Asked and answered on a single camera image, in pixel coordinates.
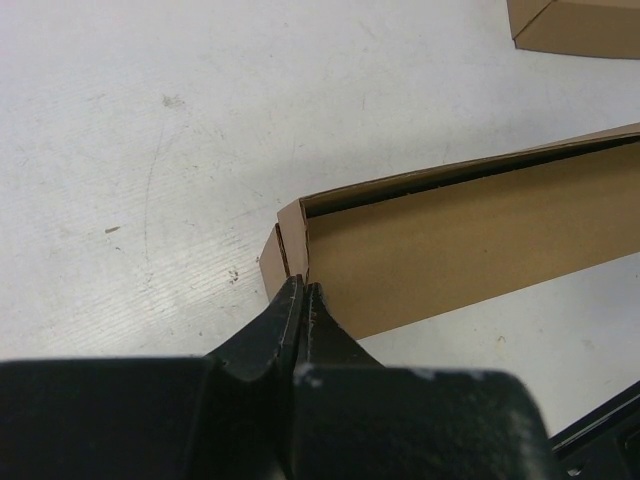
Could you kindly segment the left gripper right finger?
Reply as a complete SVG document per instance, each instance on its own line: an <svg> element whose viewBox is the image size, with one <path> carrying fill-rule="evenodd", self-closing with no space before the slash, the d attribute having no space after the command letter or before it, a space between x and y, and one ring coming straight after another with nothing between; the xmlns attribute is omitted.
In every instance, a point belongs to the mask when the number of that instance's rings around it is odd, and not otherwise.
<svg viewBox="0 0 640 480"><path fill-rule="evenodd" d="M311 284L293 374L297 479L551 479L555 459L523 383L485 369L385 367Z"/></svg>

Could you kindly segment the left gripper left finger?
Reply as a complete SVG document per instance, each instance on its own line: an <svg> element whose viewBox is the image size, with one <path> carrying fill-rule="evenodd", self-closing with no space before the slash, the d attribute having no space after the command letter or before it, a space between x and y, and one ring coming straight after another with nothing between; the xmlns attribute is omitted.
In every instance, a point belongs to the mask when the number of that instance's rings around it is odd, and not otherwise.
<svg viewBox="0 0 640 480"><path fill-rule="evenodd" d="M192 357L1 365L5 479L281 479L304 298L294 276L254 320Z"/></svg>

